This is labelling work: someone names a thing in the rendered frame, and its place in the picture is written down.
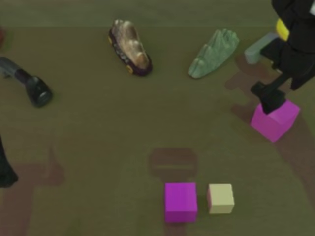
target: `white block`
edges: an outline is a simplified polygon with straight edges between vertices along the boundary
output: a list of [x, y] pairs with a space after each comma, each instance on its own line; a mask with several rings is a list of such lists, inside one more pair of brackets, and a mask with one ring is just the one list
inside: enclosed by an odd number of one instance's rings
[[210, 214], [230, 214], [234, 208], [231, 184], [209, 184], [207, 192]]

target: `magenta cube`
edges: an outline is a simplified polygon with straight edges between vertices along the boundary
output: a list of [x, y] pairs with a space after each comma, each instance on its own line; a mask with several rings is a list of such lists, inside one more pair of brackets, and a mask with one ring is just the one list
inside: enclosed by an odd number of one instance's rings
[[167, 223], [195, 222], [197, 212], [195, 183], [165, 184], [165, 221]]
[[266, 115], [259, 104], [252, 117], [251, 126], [271, 142], [275, 142], [291, 128], [299, 112], [297, 105], [286, 101], [280, 108]]

